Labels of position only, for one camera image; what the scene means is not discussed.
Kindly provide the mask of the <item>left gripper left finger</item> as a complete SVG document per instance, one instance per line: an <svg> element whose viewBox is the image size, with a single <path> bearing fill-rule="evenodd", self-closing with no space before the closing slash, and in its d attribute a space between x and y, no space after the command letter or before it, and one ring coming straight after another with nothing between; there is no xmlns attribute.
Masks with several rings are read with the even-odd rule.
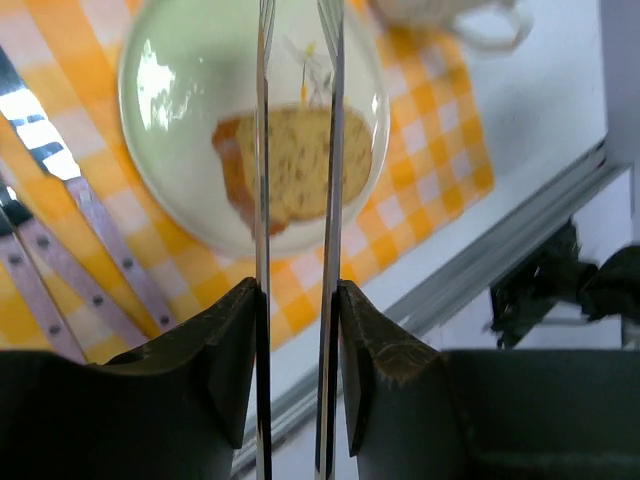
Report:
<svg viewBox="0 0 640 480"><path fill-rule="evenodd" d="M243 442L256 281L103 365L1 355L5 479L226 479Z"/></svg>

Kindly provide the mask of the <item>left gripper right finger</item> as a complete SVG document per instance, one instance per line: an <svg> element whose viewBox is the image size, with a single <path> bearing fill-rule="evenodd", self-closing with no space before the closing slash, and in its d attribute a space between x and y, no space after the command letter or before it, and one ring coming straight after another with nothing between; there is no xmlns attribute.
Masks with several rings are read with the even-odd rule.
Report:
<svg viewBox="0 0 640 480"><path fill-rule="evenodd" d="M363 479L635 479L635 350L437 351L338 287L349 453Z"/></svg>

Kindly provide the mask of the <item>sliced loaf bread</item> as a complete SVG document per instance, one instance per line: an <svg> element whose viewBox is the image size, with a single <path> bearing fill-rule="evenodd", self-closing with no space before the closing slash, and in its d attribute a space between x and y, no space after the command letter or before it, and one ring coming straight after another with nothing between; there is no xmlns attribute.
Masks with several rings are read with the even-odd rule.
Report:
<svg viewBox="0 0 640 480"><path fill-rule="evenodd" d="M372 167L372 133L360 112L345 114L343 202L363 191ZM254 158L256 121L252 115L218 123L212 145L219 156L226 195L247 226L255 228ZM326 214L330 109L292 106L269 113L270 234L292 222L311 221Z"/></svg>

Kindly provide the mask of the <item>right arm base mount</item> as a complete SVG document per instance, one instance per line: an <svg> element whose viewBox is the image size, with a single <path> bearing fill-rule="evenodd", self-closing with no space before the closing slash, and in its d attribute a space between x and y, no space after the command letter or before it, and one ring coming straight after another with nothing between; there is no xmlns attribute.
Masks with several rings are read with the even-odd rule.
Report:
<svg viewBox="0 0 640 480"><path fill-rule="evenodd" d="M618 316L639 340L639 245L602 265L579 258L577 228L568 220L490 287L488 329L499 349L513 349L539 325L579 326Z"/></svg>

